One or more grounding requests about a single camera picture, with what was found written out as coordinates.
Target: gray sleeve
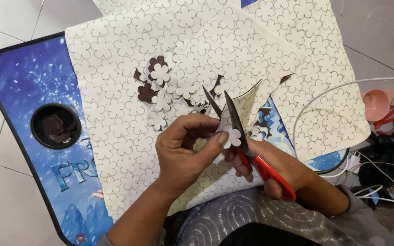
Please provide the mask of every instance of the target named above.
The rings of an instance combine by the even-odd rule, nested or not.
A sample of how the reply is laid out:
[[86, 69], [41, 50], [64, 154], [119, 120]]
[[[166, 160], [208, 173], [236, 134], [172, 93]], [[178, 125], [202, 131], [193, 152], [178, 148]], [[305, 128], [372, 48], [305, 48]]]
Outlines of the gray sleeve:
[[338, 185], [337, 188], [349, 198], [349, 208], [344, 214], [331, 218], [331, 221], [357, 242], [377, 246], [394, 245], [394, 235], [379, 223], [372, 209], [356, 198], [346, 186]]
[[[154, 242], [150, 243], [147, 246], [163, 246], [165, 233], [166, 233], [165, 229], [162, 228], [161, 232], [159, 233], [158, 237], [154, 240]], [[109, 239], [106, 236], [106, 233], [104, 233], [98, 238], [98, 242], [96, 246], [115, 246], [115, 245], [109, 241]]]

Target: cup holder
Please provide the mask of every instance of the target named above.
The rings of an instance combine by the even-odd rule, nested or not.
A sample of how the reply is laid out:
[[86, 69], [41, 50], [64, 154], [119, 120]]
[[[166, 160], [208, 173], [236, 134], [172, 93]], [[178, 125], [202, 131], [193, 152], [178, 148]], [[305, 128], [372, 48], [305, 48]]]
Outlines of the cup holder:
[[78, 115], [70, 107], [60, 103], [49, 103], [34, 112], [30, 129], [41, 145], [61, 150], [77, 142], [81, 134], [81, 123]]

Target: lap desk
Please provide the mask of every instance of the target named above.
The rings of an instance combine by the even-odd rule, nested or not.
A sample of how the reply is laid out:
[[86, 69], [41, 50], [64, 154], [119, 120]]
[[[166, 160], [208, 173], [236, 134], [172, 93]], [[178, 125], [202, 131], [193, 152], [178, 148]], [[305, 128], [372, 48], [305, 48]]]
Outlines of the lap desk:
[[[263, 107], [270, 108], [266, 115], [259, 112], [260, 121], [268, 121], [264, 138], [294, 155], [272, 99]], [[67, 245], [95, 245], [113, 220], [104, 200], [91, 196], [101, 190], [101, 184], [63, 32], [0, 50], [0, 109], [59, 237]], [[36, 122], [49, 110], [74, 120], [74, 124], [64, 126], [71, 129], [68, 143], [51, 144], [36, 131]], [[331, 172], [341, 165], [347, 151], [335, 151], [304, 163], [316, 172]]]

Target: red scissors handle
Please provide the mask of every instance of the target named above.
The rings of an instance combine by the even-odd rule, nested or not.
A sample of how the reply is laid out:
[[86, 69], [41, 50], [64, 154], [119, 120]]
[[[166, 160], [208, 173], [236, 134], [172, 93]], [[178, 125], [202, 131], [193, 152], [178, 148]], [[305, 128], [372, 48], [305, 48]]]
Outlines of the red scissors handle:
[[[246, 155], [241, 151], [238, 151], [238, 155], [243, 162], [243, 164], [249, 169], [252, 170], [252, 166], [249, 163]], [[282, 188], [282, 199], [287, 202], [293, 202], [296, 200], [296, 193], [293, 188], [288, 184], [288, 182], [282, 178], [282, 176], [274, 170], [262, 157], [257, 156], [253, 159], [253, 163], [258, 169], [261, 177], [264, 181], [267, 181], [269, 178], [273, 178]]]

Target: scissor blade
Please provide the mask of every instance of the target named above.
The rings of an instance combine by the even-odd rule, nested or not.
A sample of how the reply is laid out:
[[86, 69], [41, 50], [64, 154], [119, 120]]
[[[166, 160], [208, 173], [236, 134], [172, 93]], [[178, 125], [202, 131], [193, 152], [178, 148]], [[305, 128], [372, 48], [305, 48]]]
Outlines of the scissor blade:
[[215, 113], [217, 114], [219, 119], [221, 119], [222, 118], [222, 110], [217, 105], [217, 103], [214, 101], [214, 99], [212, 98], [211, 94], [206, 90], [205, 86], [203, 86], [203, 91], [205, 92], [205, 95], [206, 95], [209, 103], [211, 104], [212, 108], [215, 110]]
[[232, 127], [237, 129], [241, 133], [240, 141], [241, 141], [241, 151], [243, 153], [249, 152], [249, 146], [247, 145], [246, 134], [244, 134], [243, 125], [241, 124], [241, 120], [239, 119], [238, 112], [236, 111], [235, 105], [233, 104], [232, 99], [225, 91], [226, 104], [229, 109], [230, 120], [232, 120]]

